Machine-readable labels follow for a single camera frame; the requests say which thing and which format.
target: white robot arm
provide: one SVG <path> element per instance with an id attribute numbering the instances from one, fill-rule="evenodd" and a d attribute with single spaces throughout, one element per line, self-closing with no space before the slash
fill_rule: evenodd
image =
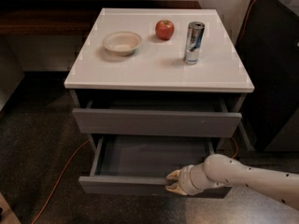
<path id="1" fill-rule="evenodd" d="M 244 185 L 299 210 L 299 175 L 249 167 L 220 154 L 208 156 L 201 164 L 176 170 L 166 179 L 174 181 L 166 189 L 180 195 Z"/>

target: apple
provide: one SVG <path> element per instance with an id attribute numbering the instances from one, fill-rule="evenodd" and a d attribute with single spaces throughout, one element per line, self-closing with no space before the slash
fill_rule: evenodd
<path id="1" fill-rule="evenodd" d="M 169 40 L 175 32 L 175 25 L 170 20 L 160 20 L 156 24 L 156 35 L 162 40 Z"/>

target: wooden shelf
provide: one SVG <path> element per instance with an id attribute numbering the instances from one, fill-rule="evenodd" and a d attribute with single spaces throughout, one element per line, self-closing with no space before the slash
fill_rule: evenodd
<path id="1" fill-rule="evenodd" d="M 0 35 L 86 35 L 102 7 L 200 8 L 197 1 L 0 1 Z"/>

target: orange cable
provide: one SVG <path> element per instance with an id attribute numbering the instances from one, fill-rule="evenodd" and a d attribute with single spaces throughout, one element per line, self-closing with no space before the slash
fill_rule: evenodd
<path id="1" fill-rule="evenodd" d="M 247 26 L 247 22 L 248 22 L 248 19 L 249 19 L 249 14 L 251 12 L 251 9 L 252 9 L 252 6 L 254 5 L 254 3 L 256 2 L 257 0 L 253 0 L 251 5 L 249 6 L 249 10 L 247 11 L 246 13 L 246 17 L 244 19 L 244 26 L 243 26 L 243 29 L 242 29 L 242 32 L 241 32 L 241 36 L 237 39 L 237 41 L 235 42 L 235 44 L 237 45 L 240 40 L 243 38 L 244 36 L 244 33 L 245 33 L 245 30 L 246 30 L 246 26 Z"/>
<path id="2" fill-rule="evenodd" d="M 235 154 L 231 157 L 231 159 L 234 159 L 236 157 L 237 153 L 239 152 L 239 147 L 233 137 L 232 137 L 232 140 L 234 141 L 234 144 L 235 144 Z"/>
<path id="3" fill-rule="evenodd" d="M 71 156 L 71 158 L 68 160 L 68 162 L 66 163 L 64 169 L 63 169 L 62 172 L 60 173 L 60 175 L 59 175 L 59 177 L 58 177 L 58 179 L 57 179 L 57 181 L 56 181 L 56 183 L 55 183 L 55 185 L 54 185 L 54 187 L 53 187 L 53 189 L 52 189 L 52 191 L 51 191 L 51 193 L 50 193 L 48 199 L 46 200 L 45 204 L 43 205 L 43 207 L 41 208 L 41 210 L 39 211 L 39 213 L 36 215 L 36 217 L 35 217 L 34 220 L 32 221 L 32 224 L 36 223 L 36 221 L 39 219 L 40 215 L 44 212 L 46 206 L 48 205 L 48 203 L 49 203 L 49 201 L 50 201 L 50 198 L 52 197 L 52 195 L 53 195 L 54 191 L 56 190 L 56 188 L 57 188 L 57 186 L 58 186 L 60 180 L 62 179 L 62 177 L 63 177 L 63 175 L 64 175 L 64 172 L 65 172 L 66 168 L 68 167 L 69 163 L 74 159 L 74 157 L 75 157 L 75 155 L 78 153 L 78 151 L 79 151 L 80 149 L 82 149 L 84 146 L 86 146 L 89 142 L 90 142 L 90 141 L 87 140 L 87 141 L 85 141 L 83 144 L 81 144 L 81 145 L 76 149 L 76 151 L 73 153 L 73 155 Z"/>
<path id="4" fill-rule="evenodd" d="M 245 16 L 245 19 L 244 19 L 244 26 L 243 26 L 243 30 L 242 30 L 242 32 L 241 32 L 241 36 L 237 39 L 237 41 L 236 41 L 236 45 L 240 42 L 240 40 L 243 38 L 243 36 L 244 36 L 244 33 L 245 33 L 245 30 L 246 30 L 246 26 L 247 26 L 247 22 L 248 22 L 248 19 L 249 19 L 249 14 L 250 14 L 250 12 L 251 12 L 251 9 L 252 9 L 252 6 L 254 5 L 254 3 L 256 2 L 257 0 L 253 0 L 252 1 L 252 3 L 251 3 L 251 5 L 249 6 L 249 10 L 248 10 L 248 12 L 247 12 L 247 14 L 246 14 L 246 16 Z"/>

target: soda can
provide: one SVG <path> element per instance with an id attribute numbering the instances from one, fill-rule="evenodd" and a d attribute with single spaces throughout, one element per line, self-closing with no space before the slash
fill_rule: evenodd
<path id="1" fill-rule="evenodd" d="M 195 64 L 199 58 L 199 48 L 202 42 L 205 25 L 199 21 L 190 22 L 188 25 L 187 41 L 184 61 L 187 64 Z"/>

